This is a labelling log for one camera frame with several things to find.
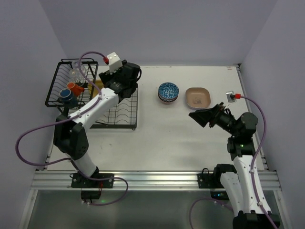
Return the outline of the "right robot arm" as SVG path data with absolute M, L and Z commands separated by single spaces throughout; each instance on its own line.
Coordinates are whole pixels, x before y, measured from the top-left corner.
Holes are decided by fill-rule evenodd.
M 223 103 L 191 112 L 189 116 L 202 127 L 217 125 L 231 135 L 227 151 L 233 164 L 217 164 L 213 176 L 224 187 L 231 202 L 233 228 L 279 228 L 280 217 L 272 213 L 266 201 L 256 166 L 253 134 L 258 124 L 257 117 L 246 112 L 235 119 Z

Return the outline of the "yellow plastic plate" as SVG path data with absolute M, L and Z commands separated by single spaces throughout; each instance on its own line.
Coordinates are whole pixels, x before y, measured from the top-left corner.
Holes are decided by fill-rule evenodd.
M 99 88 L 99 90 L 101 90 L 104 87 L 101 80 L 97 80 L 95 82 L 95 85 Z M 99 93 L 98 90 L 92 84 L 88 83 L 87 88 L 88 88 L 89 94 L 91 96 L 91 99 L 93 99 L 96 95 L 98 95 L 98 93 Z

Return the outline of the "blue triangle pattern bowl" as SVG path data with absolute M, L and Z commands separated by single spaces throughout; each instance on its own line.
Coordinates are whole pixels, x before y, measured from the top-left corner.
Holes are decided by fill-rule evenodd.
M 158 88 L 158 94 L 164 98 L 173 99 L 179 95 L 179 87 L 171 82 L 162 83 Z

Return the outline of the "purple plastic plate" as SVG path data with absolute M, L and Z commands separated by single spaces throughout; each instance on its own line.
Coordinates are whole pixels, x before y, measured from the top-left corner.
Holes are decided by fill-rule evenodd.
M 206 110 L 206 109 L 209 109 L 209 107 L 202 107 L 202 106 L 194 107 L 194 106 L 190 106 L 190 105 L 189 105 L 189 108 L 192 109 L 192 110 Z

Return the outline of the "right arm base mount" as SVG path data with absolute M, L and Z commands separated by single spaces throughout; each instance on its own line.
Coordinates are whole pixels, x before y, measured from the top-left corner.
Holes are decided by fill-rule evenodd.
M 203 168 L 200 173 L 197 174 L 197 183 L 199 189 L 209 189 L 210 197 L 217 200 L 229 200 L 229 197 L 224 190 L 224 187 L 214 176 L 214 173 L 210 172 L 208 168 Z

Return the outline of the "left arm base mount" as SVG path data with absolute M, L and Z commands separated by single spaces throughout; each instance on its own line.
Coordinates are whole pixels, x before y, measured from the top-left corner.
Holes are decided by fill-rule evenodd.
M 95 172 L 91 179 L 83 177 L 80 173 L 70 174 L 72 179 L 71 187 L 80 188 L 83 201 L 98 200 L 101 197 L 103 188 L 113 188 L 114 174 Z

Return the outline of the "brown plastic plate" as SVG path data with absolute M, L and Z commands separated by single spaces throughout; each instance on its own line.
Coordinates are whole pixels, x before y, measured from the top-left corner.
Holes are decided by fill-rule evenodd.
M 209 107 L 211 104 L 210 93 L 202 87 L 191 87 L 185 92 L 186 103 L 194 107 Z

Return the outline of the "red-inside blue-outside bowl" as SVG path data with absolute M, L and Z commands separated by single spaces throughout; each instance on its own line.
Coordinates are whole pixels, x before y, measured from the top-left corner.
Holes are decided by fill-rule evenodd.
M 171 104 L 171 103 L 173 103 L 174 101 L 176 101 L 178 97 L 175 97 L 175 98 L 173 98 L 173 99 L 168 99 L 168 98 L 164 98 L 164 97 L 162 97 L 160 94 L 158 94 L 158 98 L 159 98 L 160 101 L 161 101 L 162 103 L 164 103 L 164 104 Z

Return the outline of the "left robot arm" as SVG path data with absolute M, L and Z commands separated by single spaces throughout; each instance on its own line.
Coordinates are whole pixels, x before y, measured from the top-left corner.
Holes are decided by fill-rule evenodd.
M 98 171 L 88 153 L 87 131 L 109 109 L 131 98 L 138 88 L 141 75 L 140 66 L 130 62 L 123 64 L 113 74 L 107 71 L 102 74 L 104 87 L 97 96 L 70 116 L 57 117 L 53 144 L 69 156 L 84 177 L 92 177 Z

